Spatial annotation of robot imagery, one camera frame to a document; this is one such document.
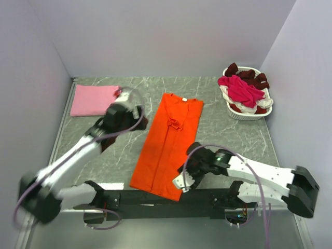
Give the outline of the orange t shirt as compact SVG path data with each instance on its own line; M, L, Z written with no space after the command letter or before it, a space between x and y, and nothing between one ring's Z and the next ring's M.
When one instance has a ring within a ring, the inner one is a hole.
M178 201L181 190L173 180L195 141L203 101L163 94L133 171L130 187Z

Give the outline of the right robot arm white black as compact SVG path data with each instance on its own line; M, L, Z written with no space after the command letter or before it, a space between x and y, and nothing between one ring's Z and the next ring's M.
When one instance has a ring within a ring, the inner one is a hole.
M235 210L246 204L284 206L293 214L313 218L320 187L308 169L280 168L247 159L234 151L194 142L185 163L177 170L174 186L186 193L198 187L205 175L233 177L223 195L212 196L212 205Z

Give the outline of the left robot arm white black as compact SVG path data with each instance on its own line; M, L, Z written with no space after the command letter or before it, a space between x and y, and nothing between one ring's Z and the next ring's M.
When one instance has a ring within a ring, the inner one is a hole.
M143 105L111 104L106 114L91 126L62 157L38 173L25 174L19 183L17 208L34 217L34 224L52 222L62 210L98 210L116 216L120 198L92 180L66 187L71 175L105 152L117 137L146 130L148 120Z

